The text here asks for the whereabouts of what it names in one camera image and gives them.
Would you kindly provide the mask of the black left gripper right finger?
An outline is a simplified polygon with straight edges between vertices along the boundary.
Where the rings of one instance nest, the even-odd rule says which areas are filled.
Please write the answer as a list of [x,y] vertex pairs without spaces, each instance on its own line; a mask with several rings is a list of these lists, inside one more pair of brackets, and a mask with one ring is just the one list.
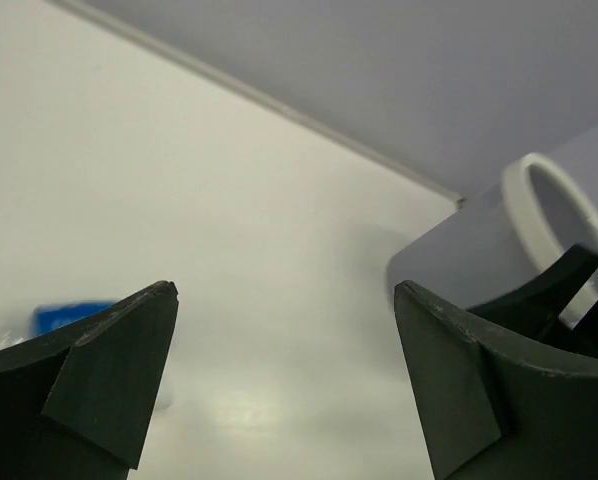
[[394,313],[435,478],[598,479],[598,359],[411,281]]

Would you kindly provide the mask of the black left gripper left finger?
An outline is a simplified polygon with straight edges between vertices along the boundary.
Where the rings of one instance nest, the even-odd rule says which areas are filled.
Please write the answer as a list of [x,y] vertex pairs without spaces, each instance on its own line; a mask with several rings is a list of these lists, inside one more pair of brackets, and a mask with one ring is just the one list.
[[137,469],[178,312],[158,281],[0,350],[0,479],[125,479]]

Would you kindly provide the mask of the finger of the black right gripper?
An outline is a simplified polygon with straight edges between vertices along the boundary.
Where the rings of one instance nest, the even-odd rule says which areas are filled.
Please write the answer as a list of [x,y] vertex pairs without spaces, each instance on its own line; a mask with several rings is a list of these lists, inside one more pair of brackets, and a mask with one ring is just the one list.
[[542,344],[598,359],[598,299],[570,327],[563,312],[598,268],[598,254],[576,244],[518,289],[468,309]]

